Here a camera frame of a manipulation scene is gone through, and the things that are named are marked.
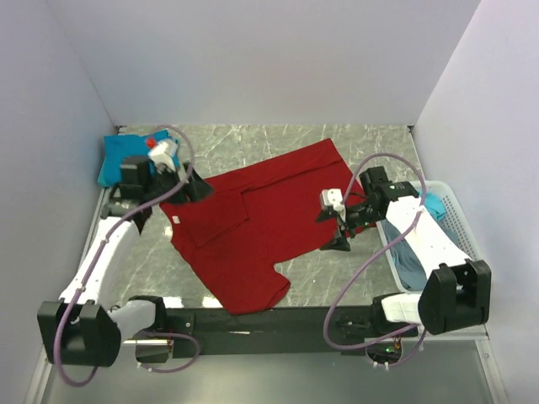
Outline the red t shirt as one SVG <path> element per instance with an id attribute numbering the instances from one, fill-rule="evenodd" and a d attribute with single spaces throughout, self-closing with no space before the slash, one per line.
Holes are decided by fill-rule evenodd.
<path id="1" fill-rule="evenodd" d="M 318 223 L 319 195 L 345 189 L 352 172 L 333 141 L 208 178 L 214 192 L 195 203 L 162 203 L 171 243 L 204 286 L 233 315 L 267 310 L 291 282 L 274 266 L 329 242 L 332 221 Z"/>

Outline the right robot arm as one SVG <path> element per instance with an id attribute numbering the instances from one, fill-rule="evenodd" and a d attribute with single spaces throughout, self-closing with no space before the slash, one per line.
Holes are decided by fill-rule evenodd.
<path id="1" fill-rule="evenodd" d="M 393 182 L 383 167 L 365 170 L 360 182 L 366 199 L 347 206 L 340 189 L 320 194 L 319 222 L 334 219 L 337 231 L 325 250 L 350 250 L 349 239 L 360 227 L 386 221 L 398 232 L 391 245 L 405 241 L 426 276 L 419 292 L 374 298 L 368 327 L 387 336 L 408 324 L 438 335 L 483 325 L 489 319 L 492 273 L 483 260 L 474 260 L 440 228 L 422 202 L 422 192 L 409 182 Z"/>

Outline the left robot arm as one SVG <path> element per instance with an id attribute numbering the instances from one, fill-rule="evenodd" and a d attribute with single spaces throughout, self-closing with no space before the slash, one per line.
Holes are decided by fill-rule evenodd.
<path id="1" fill-rule="evenodd" d="M 162 296 L 134 295 L 115 307 L 110 290 L 125 256 L 161 202 L 186 207 L 211 194 L 192 162 L 174 167 L 171 157 L 131 156 L 109 189 L 94 239 L 70 284 L 54 301 L 42 302 L 37 321 L 47 358 L 58 368 L 110 367 L 123 342 L 136 336 L 178 338 Z"/>

